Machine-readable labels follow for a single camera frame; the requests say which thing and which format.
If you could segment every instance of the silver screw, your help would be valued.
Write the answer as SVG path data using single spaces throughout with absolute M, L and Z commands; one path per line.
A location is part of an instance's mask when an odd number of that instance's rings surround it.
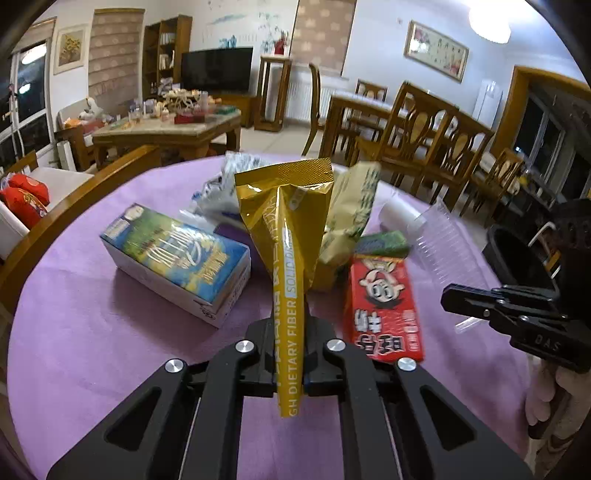
M 184 368 L 184 363 L 182 360 L 179 360 L 178 358 L 173 358 L 172 360 L 166 362 L 164 368 L 169 374 L 175 374 L 180 372 Z
M 236 344 L 236 350 L 238 350 L 240 353 L 252 352 L 254 347 L 255 347 L 255 344 L 252 343 L 250 340 L 240 340 Z
M 345 342 L 339 338 L 333 338 L 326 342 L 326 346 L 331 352 L 341 352 L 345 350 Z
M 417 363 L 412 358 L 404 357 L 398 360 L 398 368 L 405 372 L 412 372 L 416 367 Z

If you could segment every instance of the bookshelf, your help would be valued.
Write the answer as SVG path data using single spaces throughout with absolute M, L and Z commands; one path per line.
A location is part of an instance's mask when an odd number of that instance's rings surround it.
M 144 28 L 144 42 L 142 46 L 142 95 L 144 100 L 155 98 L 150 94 L 150 84 L 160 84 L 161 78 L 172 77 L 173 83 L 181 81 L 181 57 L 189 51 L 191 26 L 193 17 L 179 15 L 178 17 L 162 20 L 158 23 L 146 25 Z M 166 39 L 166 35 L 174 34 L 174 38 Z M 160 55 L 168 55 L 168 64 L 160 68 Z

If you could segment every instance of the cardboard box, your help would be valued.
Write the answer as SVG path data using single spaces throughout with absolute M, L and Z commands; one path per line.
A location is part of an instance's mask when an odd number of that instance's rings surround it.
M 404 260 L 353 256 L 343 326 L 345 339 L 374 360 L 423 360 L 417 308 Z
M 216 327 L 250 278 L 246 245 L 141 205 L 128 208 L 100 237 L 122 271 Z

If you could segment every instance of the yellow snack bag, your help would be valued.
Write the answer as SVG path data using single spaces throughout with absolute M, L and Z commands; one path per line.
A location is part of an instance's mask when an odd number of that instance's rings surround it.
M 314 281 L 333 187 L 330 159 L 237 173 L 240 214 L 273 280 L 275 371 L 282 417 L 298 414 L 304 294 Z

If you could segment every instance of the cartoon boy logo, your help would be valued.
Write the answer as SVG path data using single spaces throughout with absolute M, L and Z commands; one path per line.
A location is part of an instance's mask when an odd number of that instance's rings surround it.
M 365 287 L 367 299 L 380 309 L 391 309 L 398 305 L 402 301 L 398 297 L 404 285 L 392 275 L 396 262 L 364 258 L 363 264 L 369 271 L 365 278 L 359 280 L 359 285 Z

